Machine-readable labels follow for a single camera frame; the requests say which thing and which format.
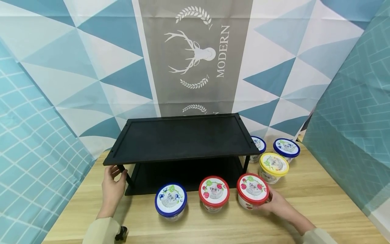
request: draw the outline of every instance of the shelf leg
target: shelf leg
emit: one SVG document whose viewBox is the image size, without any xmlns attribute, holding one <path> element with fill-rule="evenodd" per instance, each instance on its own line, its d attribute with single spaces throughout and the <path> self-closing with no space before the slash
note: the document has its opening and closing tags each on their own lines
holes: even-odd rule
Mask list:
<svg viewBox="0 0 390 244">
<path fill-rule="evenodd" d="M 244 163 L 244 168 L 243 168 L 243 174 L 245 174 L 245 173 L 246 173 L 246 170 L 248 169 L 249 159 L 250 159 L 250 156 L 246 156 L 246 157 L 245 157 L 245 163 Z"/>
<path fill-rule="evenodd" d="M 121 171 L 121 172 L 123 172 L 124 171 L 124 166 L 123 166 L 123 164 L 119 164 L 119 165 L 117 165 L 118 166 L 118 169 Z M 129 176 L 129 174 L 127 173 L 127 176 L 126 176 L 126 181 L 127 181 L 127 183 L 129 184 L 129 187 L 131 186 L 131 187 L 133 187 L 134 186 L 134 183 L 133 183 L 133 181 L 131 180 L 131 177 Z"/>
</svg>

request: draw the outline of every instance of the beige sleeve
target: beige sleeve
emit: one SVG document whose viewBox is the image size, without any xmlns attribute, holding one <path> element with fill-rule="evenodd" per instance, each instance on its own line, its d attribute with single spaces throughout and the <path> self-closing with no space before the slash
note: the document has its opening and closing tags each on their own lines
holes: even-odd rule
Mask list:
<svg viewBox="0 0 390 244">
<path fill-rule="evenodd" d="M 323 229 L 315 228 L 303 235 L 303 244 L 337 244 Z"/>
<path fill-rule="evenodd" d="M 83 244 L 114 244 L 121 226 L 113 218 L 95 220 L 85 234 Z"/>
</svg>

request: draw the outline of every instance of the shelf lower tier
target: shelf lower tier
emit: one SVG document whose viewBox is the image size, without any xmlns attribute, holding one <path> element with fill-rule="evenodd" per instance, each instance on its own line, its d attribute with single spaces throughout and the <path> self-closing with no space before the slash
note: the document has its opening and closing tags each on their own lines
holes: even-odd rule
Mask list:
<svg viewBox="0 0 390 244">
<path fill-rule="evenodd" d="M 178 160 L 171 162 L 137 163 L 131 175 L 134 186 L 125 195 L 156 194 L 167 183 L 179 183 L 186 191 L 198 191 L 200 182 L 207 176 L 223 178 L 235 188 L 243 167 L 238 157 Z"/>
</svg>

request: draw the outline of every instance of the yogurt cup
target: yogurt cup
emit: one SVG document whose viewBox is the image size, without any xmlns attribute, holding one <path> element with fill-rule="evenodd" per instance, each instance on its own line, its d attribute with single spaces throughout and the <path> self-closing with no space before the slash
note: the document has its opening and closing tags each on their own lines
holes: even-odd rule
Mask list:
<svg viewBox="0 0 390 244">
<path fill-rule="evenodd" d="M 258 175 L 247 173 L 237 181 L 238 202 L 247 209 L 253 210 L 269 202 L 268 184 Z"/>
<path fill-rule="evenodd" d="M 268 183 L 275 184 L 289 171 L 289 163 L 276 153 L 264 153 L 260 157 L 259 175 Z"/>
<path fill-rule="evenodd" d="M 283 156 L 288 163 L 298 157 L 301 152 L 301 148 L 298 144 L 286 138 L 276 139 L 273 143 L 273 149 L 277 154 Z"/>
<path fill-rule="evenodd" d="M 206 177 L 199 185 L 200 200 L 210 213 L 219 212 L 229 200 L 229 196 L 229 186 L 218 176 Z"/>
<path fill-rule="evenodd" d="M 252 138 L 253 142 L 255 143 L 256 147 L 259 149 L 259 154 L 250 156 L 249 161 L 252 163 L 256 163 L 259 161 L 260 155 L 266 151 L 267 144 L 260 137 L 252 135 L 251 138 Z"/>
<path fill-rule="evenodd" d="M 186 204 L 187 192 L 177 183 L 163 186 L 154 199 L 157 212 L 168 221 L 179 220 Z"/>
</svg>

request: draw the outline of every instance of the blue lid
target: blue lid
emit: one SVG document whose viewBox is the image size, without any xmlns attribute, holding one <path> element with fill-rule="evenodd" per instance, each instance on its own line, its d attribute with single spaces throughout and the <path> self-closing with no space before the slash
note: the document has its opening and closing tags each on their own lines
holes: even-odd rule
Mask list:
<svg viewBox="0 0 390 244">
<path fill-rule="evenodd" d="M 266 148 L 267 148 L 266 142 L 263 139 L 261 139 L 260 137 L 257 137 L 254 135 L 251 135 L 250 137 L 252 138 L 256 147 L 259 149 L 260 154 L 264 153 L 266 151 Z"/>
<path fill-rule="evenodd" d="M 167 218 L 181 213 L 186 204 L 187 192 L 177 183 L 166 184 L 161 187 L 154 198 L 157 212 Z"/>
<path fill-rule="evenodd" d="M 273 143 L 273 149 L 286 158 L 295 158 L 301 152 L 298 144 L 286 138 L 276 139 Z"/>
</svg>

